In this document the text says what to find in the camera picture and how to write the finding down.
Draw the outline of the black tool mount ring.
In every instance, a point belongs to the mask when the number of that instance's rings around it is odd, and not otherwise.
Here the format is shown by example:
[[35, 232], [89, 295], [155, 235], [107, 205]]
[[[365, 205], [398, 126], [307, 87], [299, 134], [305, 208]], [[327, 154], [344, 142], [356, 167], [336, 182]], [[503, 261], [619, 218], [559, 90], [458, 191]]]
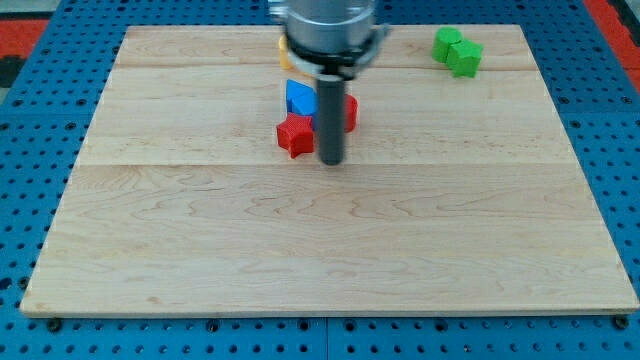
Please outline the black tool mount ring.
[[338, 53], [321, 53], [304, 47], [285, 32], [287, 54], [295, 68], [312, 77], [334, 75], [354, 80], [374, 62], [389, 33], [389, 24], [375, 26], [360, 45]]

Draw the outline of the grey cylindrical pointer rod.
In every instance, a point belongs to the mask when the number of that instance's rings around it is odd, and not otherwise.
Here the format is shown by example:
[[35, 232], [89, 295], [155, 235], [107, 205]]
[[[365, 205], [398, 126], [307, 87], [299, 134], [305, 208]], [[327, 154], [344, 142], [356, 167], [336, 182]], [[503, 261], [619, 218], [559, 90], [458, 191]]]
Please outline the grey cylindrical pointer rod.
[[316, 91], [319, 158], [325, 165], [339, 165], [345, 149], [345, 82], [336, 75], [320, 75], [316, 79]]

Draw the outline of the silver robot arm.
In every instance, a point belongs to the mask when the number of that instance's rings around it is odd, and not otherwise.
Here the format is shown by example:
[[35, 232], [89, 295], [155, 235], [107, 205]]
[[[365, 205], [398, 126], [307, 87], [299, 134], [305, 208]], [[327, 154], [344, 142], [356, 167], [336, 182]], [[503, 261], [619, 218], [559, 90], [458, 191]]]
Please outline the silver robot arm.
[[390, 27], [376, 23], [371, 0], [269, 0], [268, 10], [283, 27], [293, 65], [315, 78], [318, 156], [338, 165], [345, 151], [346, 83], [374, 61]]

